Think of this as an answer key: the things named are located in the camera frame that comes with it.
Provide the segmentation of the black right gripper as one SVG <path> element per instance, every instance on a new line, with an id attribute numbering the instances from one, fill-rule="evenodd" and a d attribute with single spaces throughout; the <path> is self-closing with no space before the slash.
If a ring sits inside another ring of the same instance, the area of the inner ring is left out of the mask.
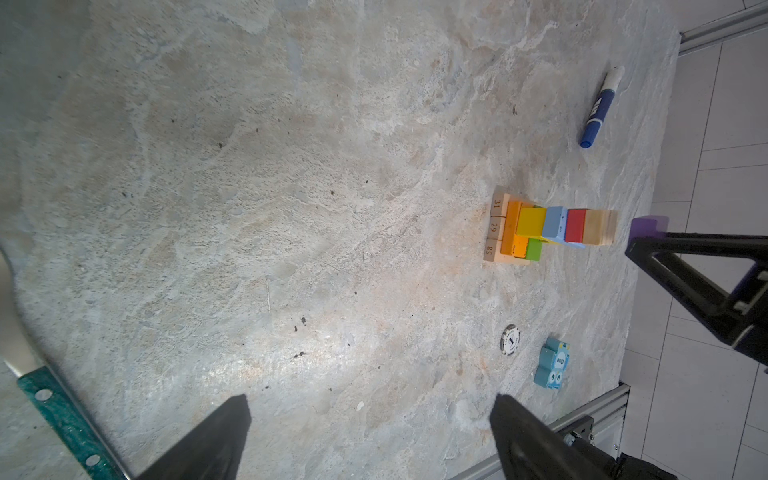
<path id="1" fill-rule="evenodd" d="M 667 233 L 665 238 L 635 239 L 625 254 L 720 342 L 767 365 L 765 236 Z M 753 265 L 726 291 L 684 261 L 683 254 L 741 258 Z"/>

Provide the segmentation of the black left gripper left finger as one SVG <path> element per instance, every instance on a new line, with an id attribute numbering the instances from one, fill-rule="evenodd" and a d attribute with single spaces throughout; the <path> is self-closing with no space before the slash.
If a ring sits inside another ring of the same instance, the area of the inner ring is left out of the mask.
<path id="1" fill-rule="evenodd" d="M 250 424 L 247 397 L 232 396 L 138 479 L 235 479 Z"/>

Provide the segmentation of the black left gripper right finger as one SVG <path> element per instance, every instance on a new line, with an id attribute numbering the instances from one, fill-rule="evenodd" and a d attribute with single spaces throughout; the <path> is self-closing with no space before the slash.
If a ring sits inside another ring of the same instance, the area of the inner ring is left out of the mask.
<path id="1" fill-rule="evenodd" d="M 608 479 L 510 395 L 496 396 L 489 422 L 506 479 Z"/>

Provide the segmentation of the purple wood cube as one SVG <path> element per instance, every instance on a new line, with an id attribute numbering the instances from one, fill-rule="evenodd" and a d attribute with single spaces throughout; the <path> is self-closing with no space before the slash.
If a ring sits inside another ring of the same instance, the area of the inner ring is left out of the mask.
<path id="1" fill-rule="evenodd" d="M 661 215 L 648 215 L 631 221 L 628 243 L 638 238 L 665 238 L 668 232 L 669 218 Z"/>

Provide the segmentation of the small natural wood cube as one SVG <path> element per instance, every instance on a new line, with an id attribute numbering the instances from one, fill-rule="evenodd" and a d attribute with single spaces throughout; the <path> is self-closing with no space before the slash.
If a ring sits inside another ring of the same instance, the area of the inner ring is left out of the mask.
<path id="1" fill-rule="evenodd" d="M 612 245 L 616 238 L 617 223 L 616 210 L 587 210 L 583 243 L 592 246 Z"/>

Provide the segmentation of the red wood cube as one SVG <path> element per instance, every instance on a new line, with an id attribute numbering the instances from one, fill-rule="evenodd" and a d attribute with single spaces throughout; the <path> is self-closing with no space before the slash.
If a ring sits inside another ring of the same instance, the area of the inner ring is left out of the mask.
<path id="1" fill-rule="evenodd" d="M 567 221 L 564 240 L 567 244 L 583 248 L 583 238 L 585 231 L 587 209 L 569 209 L 567 212 Z"/>

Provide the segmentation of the green wood block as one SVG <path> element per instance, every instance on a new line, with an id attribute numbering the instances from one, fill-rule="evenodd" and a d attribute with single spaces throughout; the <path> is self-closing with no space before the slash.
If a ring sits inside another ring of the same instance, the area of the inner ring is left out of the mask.
<path id="1" fill-rule="evenodd" d="M 538 239 L 529 238 L 526 248 L 525 259 L 538 262 L 541 259 L 544 242 Z"/>

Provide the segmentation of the orange wood block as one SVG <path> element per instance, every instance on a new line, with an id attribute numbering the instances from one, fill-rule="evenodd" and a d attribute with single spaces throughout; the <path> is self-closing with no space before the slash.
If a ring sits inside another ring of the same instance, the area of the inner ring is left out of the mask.
<path id="1" fill-rule="evenodd" d="M 520 200 L 510 200 L 507 206 L 507 216 L 500 245 L 500 253 L 517 259 L 525 259 L 528 249 L 528 238 L 516 234 L 522 208 L 531 207 L 530 203 Z"/>

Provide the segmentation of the light blue wood block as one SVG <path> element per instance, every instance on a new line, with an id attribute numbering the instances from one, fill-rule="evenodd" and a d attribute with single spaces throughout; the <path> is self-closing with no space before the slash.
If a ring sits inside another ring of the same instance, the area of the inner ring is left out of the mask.
<path id="1" fill-rule="evenodd" d="M 562 206 L 550 207 L 547 209 L 546 222 L 543 228 L 543 239 L 557 244 L 579 248 L 567 244 L 564 240 L 568 210 L 568 208 Z"/>

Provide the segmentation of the yellow wood block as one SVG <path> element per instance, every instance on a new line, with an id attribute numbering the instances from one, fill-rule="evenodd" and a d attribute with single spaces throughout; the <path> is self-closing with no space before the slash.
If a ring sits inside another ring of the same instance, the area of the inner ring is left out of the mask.
<path id="1" fill-rule="evenodd" d="M 547 209 L 525 207 L 520 209 L 515 234 L 524 238 L 542 240 Z"/>

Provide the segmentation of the blue robot toy figure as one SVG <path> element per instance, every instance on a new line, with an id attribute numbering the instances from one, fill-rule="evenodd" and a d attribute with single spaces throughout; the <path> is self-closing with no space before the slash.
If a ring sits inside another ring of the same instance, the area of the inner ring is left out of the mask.
<path id="1" fill-rule="evenodd" d="M 539 354 L 534 383 L 540 387 L 559 390 L 570 360 L 570 346 L 554 337 L 548 337 Z"/>

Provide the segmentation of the small round black white disc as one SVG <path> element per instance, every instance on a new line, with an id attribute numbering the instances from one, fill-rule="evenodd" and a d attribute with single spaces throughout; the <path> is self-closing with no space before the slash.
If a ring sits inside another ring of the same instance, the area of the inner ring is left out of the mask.
<path id="1" fill-rule="evenodd" d="M 515 324 L 508 325 L 500 338 L 500 351 L 504 356 L 514 354 L 520 343 L 520 330 Z"/>

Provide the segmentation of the blue white marker pen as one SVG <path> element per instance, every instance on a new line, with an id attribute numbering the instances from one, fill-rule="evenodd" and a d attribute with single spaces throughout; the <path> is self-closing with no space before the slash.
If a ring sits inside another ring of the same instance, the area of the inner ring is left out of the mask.
<path id="1" fill-rule="evenodd" d="M 624 66 L 610 69 L 604 78 L 603 84 L 592 106 L 586 121 L 579 145 L 583 149 L 589 149 L 594 144 L 597 135 L 605 122 L 607 113 L 616 96 L 616 92 L 625 73 Z"/>

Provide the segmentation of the green handled fork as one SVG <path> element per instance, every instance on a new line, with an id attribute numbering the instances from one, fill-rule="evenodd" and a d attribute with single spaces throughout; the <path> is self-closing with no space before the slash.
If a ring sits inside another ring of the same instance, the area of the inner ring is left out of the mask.
<path id="1" fill-rule="evenodd" d="M 1 358 L 17 377 L 18 388 L 90 478 L 130 477 L 76 397 L 27 335 L 15 301 L 12 269 L 5 255 L 1 256 Z"/>

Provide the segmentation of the aluminium corner post right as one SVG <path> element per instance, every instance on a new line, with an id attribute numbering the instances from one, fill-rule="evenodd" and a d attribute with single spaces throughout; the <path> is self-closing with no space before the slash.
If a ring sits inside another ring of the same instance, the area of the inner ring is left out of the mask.
<path id="1" fill-rule="evenodd" d="M 759 1 L 680 35 L 679 55 L 691 54 L 718 43 L 757 33 L 767 28 L 767 2 Z"/>

